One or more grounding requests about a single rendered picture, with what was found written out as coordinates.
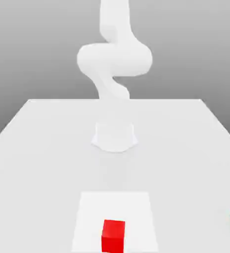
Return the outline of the small red cube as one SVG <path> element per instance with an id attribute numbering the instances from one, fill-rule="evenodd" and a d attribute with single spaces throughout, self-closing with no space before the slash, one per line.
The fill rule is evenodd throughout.
<path id="1" fill-rule="evenodd" d="M 124 253 L 125 224 L 119 220 L 104 220 L 101 234 L 103 253 Z"/>

